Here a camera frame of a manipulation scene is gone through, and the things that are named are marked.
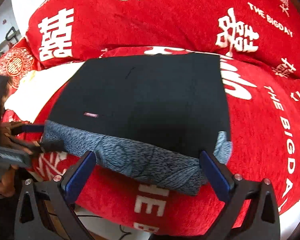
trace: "blue gripper pad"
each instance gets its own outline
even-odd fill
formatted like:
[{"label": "blue gripper pad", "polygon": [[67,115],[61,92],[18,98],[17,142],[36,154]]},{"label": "blue gripper pad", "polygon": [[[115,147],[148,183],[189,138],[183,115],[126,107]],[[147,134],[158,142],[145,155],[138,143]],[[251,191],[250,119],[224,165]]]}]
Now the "blue gripper pad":
[{"label": "blue gripper pad", "polygon": [[95,165],[95,153],[87,151],[75,165],[66,171],[63,180],[65,185],[62,185],[62,188],[64,199],[68,204],[77,200]]},{"label": "blue gripper pad", "polygon": [[205,151],[202,151],[200,154],[199,164],[218,199],[227,203],[230,200],[230,185],[218,168],[218,165],[222,164],[214,156],[210,157]]}]

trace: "black fabric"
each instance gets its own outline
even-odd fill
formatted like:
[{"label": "black fabric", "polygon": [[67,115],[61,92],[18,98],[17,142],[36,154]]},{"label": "black fabric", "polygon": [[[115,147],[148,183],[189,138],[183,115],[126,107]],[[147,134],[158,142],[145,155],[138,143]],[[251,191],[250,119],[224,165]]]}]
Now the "black fabric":
[{"label": "black fabric", "polygon": [[60,95],[49,120],[198,158],[203,149],[213,152],[219,131],[230,134],[219,56],[88,60]]}]

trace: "blue fleece fabric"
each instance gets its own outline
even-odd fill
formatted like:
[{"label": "blue fleece fabric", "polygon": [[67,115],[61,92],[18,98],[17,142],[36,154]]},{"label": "blue fleece fabric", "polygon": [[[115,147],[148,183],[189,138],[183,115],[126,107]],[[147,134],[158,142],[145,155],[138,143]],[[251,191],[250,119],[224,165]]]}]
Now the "blue fleece fabric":
[{"label": "blue fleece fabric", "polygon": [[[42,141],[63,141],[65,151],[82,156],[87,150],[97,156],[97,164],[140,182],[197,195],[207,179],[199,167],[199,160],[160,147],[96,134],[46,121]],[[226,164],[231,156],[232,143],[226,132],[220,131],[214,151],[215,157]]]}]

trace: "red bedding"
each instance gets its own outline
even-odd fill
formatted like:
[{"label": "red bedding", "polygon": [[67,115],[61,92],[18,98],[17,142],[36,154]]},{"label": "red bedding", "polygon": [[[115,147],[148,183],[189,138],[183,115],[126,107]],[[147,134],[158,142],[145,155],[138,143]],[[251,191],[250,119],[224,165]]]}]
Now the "red bedding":
[{"label": "red bedding", "polygon": [[[189,50],[232,56],[220,62],[234,147],[227,166],[247,179],[271,179],[281,214],[300,199],[300,16],[288,0],[47,0],[29,26],[29,47],[44,68]],[[47,119],[61,91],[36,123]],[[3,120],[18,117],[7,110]],[[44,154],[33,169],[47,180],[77,160]],[[113,222],[169,235],[205,233],[222,208],[209,185],[190,197],[98,166],[77,203]]]},{"label": "red bedding", "polygon": [[18,89],[20,80],[29,71],[42,69],[41,63],[32,54],[25,38],[22,38],[0,58],[0,75],[11,77],[8,96]]},{"label": "red bedding", "polygon": [[[182,49],[136,47],[118,48],[103,57],[149,55],[158,50],[188,53]],[[222,58],[220,70],[227,93],[234,146],[227,166],[247,179],[271,179],[280,213],[283,213],[300,199],[300,80],[269,74],[257,66],[227,57]],[[288,84],[285,89],[281,85],[283,79]],[[50,99],[35,122],[44,122],[61,90]],[[11,119],[18,117],[7,111],[4,120]],[[24,138],[33,140],[40,136],[27,134]],[[33,163],[33,168],[44,179],[51,179],[78,160],[72,155],[65,159],[60,157],[59,153],[44,154]],[[209,185],[203,186],[196,197],[156,188],[150,188],[149,193],[145,187],[96,166],[77,203],[119,224],[149,227],[150,231],[170,235],[203,234],[222,208]],[[148,205],[154,205],[150,214],[146,213],[143,197],[148,198]],[[158,217],[160,205],[164,205],[164,213]],[[242,210],[237,226],[245,211]]]}]

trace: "black cable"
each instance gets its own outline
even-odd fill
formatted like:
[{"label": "black cable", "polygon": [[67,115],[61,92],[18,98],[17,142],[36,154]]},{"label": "black cable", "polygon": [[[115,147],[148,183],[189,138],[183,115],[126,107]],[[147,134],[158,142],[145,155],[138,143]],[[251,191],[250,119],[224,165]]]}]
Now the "black cable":
[{"label": "black cable", "polygon": [[124,237],[128,236],[128,235],[131,235],[131,232],[126,232],[126,231],[123,231],[123,229],[121,228],[122,225],[119,225],[119,229],[120,231],[123,233],[122,236],[118,239],[118,240],[122,240]]},{"label": "black cable", "polygon": [[93,216],[93,215],[77,215],[77,217],[95,217],[95,218],[103,218],[103,217]]},{"label": "black cable", "polygon": [[[53,214],[53,213],[50,213],[50,212],[49,212],[49,215],[52,215],[52,216],[57,217],[56,214]],[[95,218],[103,218],[103,217],[94,216],[94,215],[77,215],[77,217],[95,217]]]},{"label": "black cable", "polygon": [[[53,213],[50,213],[50,212],[48,212],[48,213],[49,213],[49,215],[52,215],[52,216],[56,216],[56,217],[57,217],[56,214],[53,214]],[[96,218],[102,218],[102,217],[94,216],[94,215],[77,215],[77,217],[96,217]],[[124,231],[124,230],[122,229],[122,225],[119,225],[119,229],[120,229],[120,231],[122,232],[122,236],[120,236],[120,238],[119,238],[118,240],[122,240],[122,239],[124,239],[126,236],[132,234],[131,232],[126,232],[126,231]]]}]

